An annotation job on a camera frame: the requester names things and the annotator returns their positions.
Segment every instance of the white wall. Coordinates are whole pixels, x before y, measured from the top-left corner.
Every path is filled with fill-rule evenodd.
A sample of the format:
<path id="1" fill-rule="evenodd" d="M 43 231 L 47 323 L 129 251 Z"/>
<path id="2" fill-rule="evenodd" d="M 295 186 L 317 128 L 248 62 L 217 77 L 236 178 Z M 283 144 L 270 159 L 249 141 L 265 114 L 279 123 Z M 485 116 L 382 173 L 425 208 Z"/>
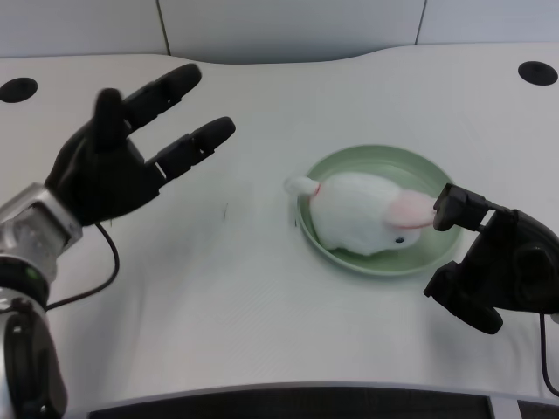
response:
<path id="1" fill-rule="evenodd" d="M 322 61 L 413 45 L 424 0 L 161 0 L 172 55 Z"/>
<path id="2" fill-rule="evenodd" d="M 559 0 L 161 0 L 161 7 L 173 55 L 223 63 L 344 58 L 416 38 L 559 41 Z M 0 57 L 151 52 L 166 53 L 156 0 L 0 0 Z"/>
<path id="3" fill-rule="evenodd" d="M 559 0 L 427 0 L 419 44 L 559 41 Z"/>
<path id="4" fill-rule="evenodd" d="M 0 57 L 166 53 L 155 0 L 0 0 Z"/>

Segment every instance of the bunny tail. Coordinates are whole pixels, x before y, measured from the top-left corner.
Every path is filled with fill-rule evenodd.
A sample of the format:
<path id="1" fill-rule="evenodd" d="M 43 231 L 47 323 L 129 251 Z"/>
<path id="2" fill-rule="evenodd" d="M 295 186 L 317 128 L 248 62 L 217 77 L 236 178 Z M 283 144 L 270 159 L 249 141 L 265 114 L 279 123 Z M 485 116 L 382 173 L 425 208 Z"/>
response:
<path id="1" fill-rule="evenodd" d="M 288 178 L 283 187 L 290 195 L 316 195 L 321 185 L 305 176 L 297 176 Z"/>

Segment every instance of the plate rim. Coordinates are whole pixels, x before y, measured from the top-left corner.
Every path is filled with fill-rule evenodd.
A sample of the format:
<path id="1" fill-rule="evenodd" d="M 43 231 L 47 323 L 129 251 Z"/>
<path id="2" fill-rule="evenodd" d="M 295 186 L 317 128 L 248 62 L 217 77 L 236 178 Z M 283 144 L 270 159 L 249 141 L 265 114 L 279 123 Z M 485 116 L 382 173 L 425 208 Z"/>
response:
<path id="1" fill-rule="evenodd" d="M 333 153 L 330 153 L 329 155 L 324 156 L 322 159 L 320 159 L 318 162 L 316 162 L 307 171 L 307 175 L 310 175 L 310 173 L 317 166 L 319 166 L 323 161 L 325 161 L 326 159 L 330 158 L 333 155 L 337 155 L 338 153 L 341 153 L 342 151 L 350 150 L 352 148 L 392 148 L 393 150 L 404 151 L 406 153 L 416 155 L 416 156 L 421 157 L 422 159 L 428 161 L 433 166 L 435 166 L 438 170 L 440 170 L 448 178 L 450 183 L 454 183 L 454 180 L 438 164 L 432 162 L 431 160 L 427 159 L 426 157 L 423 157 L 419 153 L 416 153 L 414 151 L 410 151 L 406 148 L 388 146 L 388 145 L 384 145 L 384 144 L 362 144 L 362 145 L 359 145 L 359 146 L 341 148 L 338 151 L 334 151 Z M 444 262 L 447 259 L 450 260 L 451 259 L 451 258 L 449 258 L 450 255 L 452 255 L 456 251 L 456 248 L 458 247 L 458 245 L 461 242 L 462 229 L 460 229 L 458 235 L 456 236 L 456 239 L 454 240 L 454 243 L 448 248 L 448 250 L 445 253 L 443 253 L 439 258 L 436 258 L 435 260 L 433 260 L 429 264 L 419 266 L 418 268 L 408 269 L 408 270 L 405 270 L 405 271 L 379 271 L 379 270 L 374 270 L 374 269 L 363 268 L 361 266 L 357 266 L 355 264 L 351 264 L 351 263 L 348 263 L 348 262 L 346 262 L 342 259 L 339 259 L 337 256 L 335 256 L 334 254 L 332 254 L 331 252 L 327 251 L 326 249 L 324 249 L 322 247 L 322 245 L 313 237 L 313 235 L 308 230 L 307 224 L 303 221 L 303 215 L 301 213 L 301 208 L 300 208 L 300 203 L 301 203 L 300 199 L 301 199 L 301 197 L 297 198 L 297 222 L 302 226 L 305 237 L 308 240 L 310 240 L 310 242 L 312 243 L 314 248 L 316 248 L 320 253 L 322 253 L 324 256 L 326 256 L 328 259 L 330 259 L 332 262 L 334 262 L 335 264 L 338 264 L 340 266 L 343 266 L 344 268 L 350 269 L 351 271 L 356 271 L 356 272 L 360 272 L 360 273 L 363 273 L 363 274 L 366 274 L 366 275 L 378 276 L 378 277 L 402 277 L 402 276 L 405 276 L 405 275 L 412 275 L 412 274 L 420 273 L 420 272 L 423 272 L 423 271 L 427 271 L 428 269 L 430 269 L 434 266 L 440 267 L 440 266 L 442 266 L 441 265 L 442 262 Z"/>

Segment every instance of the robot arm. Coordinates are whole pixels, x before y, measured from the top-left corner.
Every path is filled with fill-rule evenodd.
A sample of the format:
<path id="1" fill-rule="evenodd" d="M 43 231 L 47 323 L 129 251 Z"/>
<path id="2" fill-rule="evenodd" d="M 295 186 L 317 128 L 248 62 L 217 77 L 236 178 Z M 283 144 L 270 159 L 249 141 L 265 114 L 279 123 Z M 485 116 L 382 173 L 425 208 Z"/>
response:
<path id="1" fill-rule="evenodd" d="M 66 389 L 45 322 L 56 259 L 82 227 L 126 215 L 213 154 L 234 132 L 220 118 L 144 161 L 128 136 L 164 113 L 201 79 L 183 65 L 121 100 L 101 91 L 93 118 L 60 150 L 45 185 L 0 208 L 0 419 L 60 418 Z"/>
<path id="2" fill-rule="evenodd" d="M 503 325 L 495 308 L 559 313 L 559 238 L 517 209 L 448 184 L 435 203 L 434 227 L 480 234 L 464 260 L 439 268 L 424 290 L 450 313 L 484 333 Z M 487 225 L 481 222 L 494 210 Z"/>

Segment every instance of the dark floor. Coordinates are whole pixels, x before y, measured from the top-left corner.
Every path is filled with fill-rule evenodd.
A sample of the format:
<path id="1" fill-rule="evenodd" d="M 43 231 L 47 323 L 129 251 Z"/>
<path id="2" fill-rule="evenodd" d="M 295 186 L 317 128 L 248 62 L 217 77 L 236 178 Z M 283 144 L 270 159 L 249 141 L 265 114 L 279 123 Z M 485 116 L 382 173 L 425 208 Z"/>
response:
<path id="1" fill-rule="evenodd" d="M 90 419 L 491 419 L 483 396 L 387 388 L 280 388 L 193 395 Z"/>
<path id="2" fill-rule="evenodd" d="M 518 402 L 522 419 L 558 419 L 559 407 L 547 404 Z"/>

